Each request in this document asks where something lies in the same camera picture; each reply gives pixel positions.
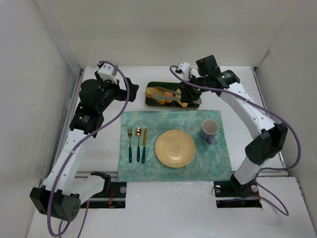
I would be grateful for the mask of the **sliced brown bread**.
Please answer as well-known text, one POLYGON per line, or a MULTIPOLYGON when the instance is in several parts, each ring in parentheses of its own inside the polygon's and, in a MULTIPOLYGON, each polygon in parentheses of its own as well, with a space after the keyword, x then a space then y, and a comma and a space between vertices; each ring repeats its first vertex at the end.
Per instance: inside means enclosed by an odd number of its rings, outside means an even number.
POLYGON ((174 97, 172 93, 157 89, 155 87, 147 87, 145 92, 146 97, 156 100, 161 105, 164 105, 165 103, 171 103, 172 100, 169 98, 174 97))

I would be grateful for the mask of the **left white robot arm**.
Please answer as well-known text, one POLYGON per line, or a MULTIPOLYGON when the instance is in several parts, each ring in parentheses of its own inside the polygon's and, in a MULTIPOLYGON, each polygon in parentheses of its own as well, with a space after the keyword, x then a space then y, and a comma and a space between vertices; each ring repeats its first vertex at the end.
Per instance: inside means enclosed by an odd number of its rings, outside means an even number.
POLYGON ((111 178, 105 172, 92 172, 80 185, 74 179, 85 151, 101 128, 103 112, 114 101, 134 102, 139 85, 127 79, 123 90, 113 75, 95 72, 95 78, 82 82, 79 104, 70 123, 66 143, 52 171, 40 188, 32 188, 30 198, 39 213, 72 222, 81 205, 97 193, 109 193, 111 178))

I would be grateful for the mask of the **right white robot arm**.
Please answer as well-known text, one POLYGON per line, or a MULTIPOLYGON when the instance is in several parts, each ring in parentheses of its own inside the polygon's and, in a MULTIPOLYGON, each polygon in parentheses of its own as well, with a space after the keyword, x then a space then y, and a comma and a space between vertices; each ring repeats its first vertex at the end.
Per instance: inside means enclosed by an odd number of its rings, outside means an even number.
POLYGON ((175 72, 183 76, 180 83, 181 102, 199 100, 202 93, 211 91, 226 102, 247 127, 252 141, 246 146, 246 157, 230 178, 235 192, 244 190, 256 174, 283 147, 288 128, 277 124, 255 106, 239 77, 231 70, 221 71, 213 55, 196 61, 199 76, 191 73, 191 65, 181 62, 175 72))

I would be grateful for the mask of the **stainless steel tongs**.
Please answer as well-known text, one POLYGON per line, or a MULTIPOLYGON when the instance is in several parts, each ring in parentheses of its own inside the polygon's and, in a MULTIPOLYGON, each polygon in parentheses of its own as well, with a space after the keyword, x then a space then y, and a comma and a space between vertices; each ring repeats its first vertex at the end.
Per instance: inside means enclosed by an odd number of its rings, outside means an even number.
POLYGON ((171 103, 172 101, 176 101, 181 106, 185 104, 185 102, 181 102, 180 89, 173 91, 173 90, 168 90, 159 86, 148 87, 146 89, 146 96, 158 102, 164 101, 165 103, 171 103))

